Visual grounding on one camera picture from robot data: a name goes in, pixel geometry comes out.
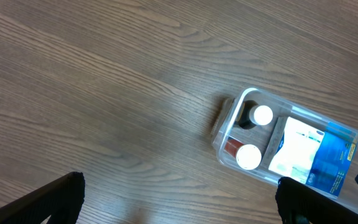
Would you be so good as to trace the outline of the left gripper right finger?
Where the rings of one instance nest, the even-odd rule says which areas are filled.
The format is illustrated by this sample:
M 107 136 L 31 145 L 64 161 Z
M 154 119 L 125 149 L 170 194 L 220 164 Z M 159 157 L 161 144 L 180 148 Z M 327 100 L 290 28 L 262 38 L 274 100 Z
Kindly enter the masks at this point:
M 275 200 L 283 224 L 358 224 L 358 213 L 290 177 L 279 179 Z

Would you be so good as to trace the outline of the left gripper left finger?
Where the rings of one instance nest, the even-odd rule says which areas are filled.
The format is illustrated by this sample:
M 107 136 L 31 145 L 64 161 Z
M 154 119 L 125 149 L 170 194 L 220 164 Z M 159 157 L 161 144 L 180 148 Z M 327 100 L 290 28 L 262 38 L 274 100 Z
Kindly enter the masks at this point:
M 0 223 L 76 223 L 85 201 L 85 178 L 70 172 L 0 208 Z

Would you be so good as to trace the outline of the blue medicine box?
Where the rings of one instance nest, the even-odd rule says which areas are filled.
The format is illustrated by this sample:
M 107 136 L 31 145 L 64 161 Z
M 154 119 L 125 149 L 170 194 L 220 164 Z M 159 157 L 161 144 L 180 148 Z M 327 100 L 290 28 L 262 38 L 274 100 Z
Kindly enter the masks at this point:
M 260 165 L 337 197 L 358 137 L 343 135 L 335 127 L 331 123 L 320 130 L 292 117 L 279 117 Z

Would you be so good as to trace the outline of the orange bottle white cap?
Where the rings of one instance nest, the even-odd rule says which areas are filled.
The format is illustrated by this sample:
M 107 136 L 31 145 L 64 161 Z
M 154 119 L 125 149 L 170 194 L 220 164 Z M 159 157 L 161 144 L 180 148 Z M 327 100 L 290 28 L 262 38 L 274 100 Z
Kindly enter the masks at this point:
M 224 150 L 231 155 L 237 165 L 244 170 L 256 169 L 261 160 L 262 154 L 258 147 L 253 144 L 244 144 L 237 139 L 229 138 Z

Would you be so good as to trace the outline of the black bottle white cap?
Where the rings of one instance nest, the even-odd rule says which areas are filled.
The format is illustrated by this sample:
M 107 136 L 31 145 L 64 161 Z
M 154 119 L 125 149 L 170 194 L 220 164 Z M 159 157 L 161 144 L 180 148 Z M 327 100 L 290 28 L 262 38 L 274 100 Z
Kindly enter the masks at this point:
M 256 126 L 268 125 L 273 120 L 273 111 L 267 105 L 260 105 L 256 101 L 243 101 L 234 122 L 242 129 L 252 129 Z

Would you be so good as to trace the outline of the clear plastic container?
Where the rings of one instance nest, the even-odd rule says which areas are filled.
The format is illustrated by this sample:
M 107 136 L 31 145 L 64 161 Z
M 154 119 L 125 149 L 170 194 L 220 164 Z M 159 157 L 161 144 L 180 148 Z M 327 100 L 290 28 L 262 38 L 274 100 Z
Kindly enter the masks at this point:
M 224 100 L 218 161 L 277 185 L 290 177 L 358 213 L 358 130 L 258 88 Z

